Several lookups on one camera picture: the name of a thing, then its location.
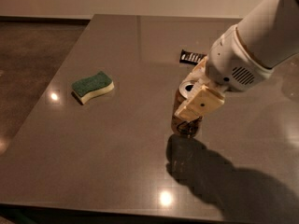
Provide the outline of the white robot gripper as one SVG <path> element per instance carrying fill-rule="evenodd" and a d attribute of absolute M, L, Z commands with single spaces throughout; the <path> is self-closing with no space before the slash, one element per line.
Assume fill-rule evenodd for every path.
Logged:
<path fill-rule="evenodd" d="M 194 85 L 188 98 L 178 107 L 175 116 L 193 121 L 224 105 L 221 92 L 203 85 L 208 77 L 230 91 L 246 91 L 271 77 L 274 69 L 265 68 L 245 50 L 237 25 L 231 26 L 212 45 L 209 53 L 183 79 Z"/>

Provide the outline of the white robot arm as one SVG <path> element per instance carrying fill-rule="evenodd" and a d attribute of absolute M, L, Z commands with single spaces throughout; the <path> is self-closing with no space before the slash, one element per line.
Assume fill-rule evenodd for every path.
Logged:
<path fill-rule="evenodd" d="M 299 53 L 298 0 L 263 0 L 231 26 L 179 86 L 184 101 L 174 115 L 194 121 L 224 104 L 227 91 L 246 91 Z"/>

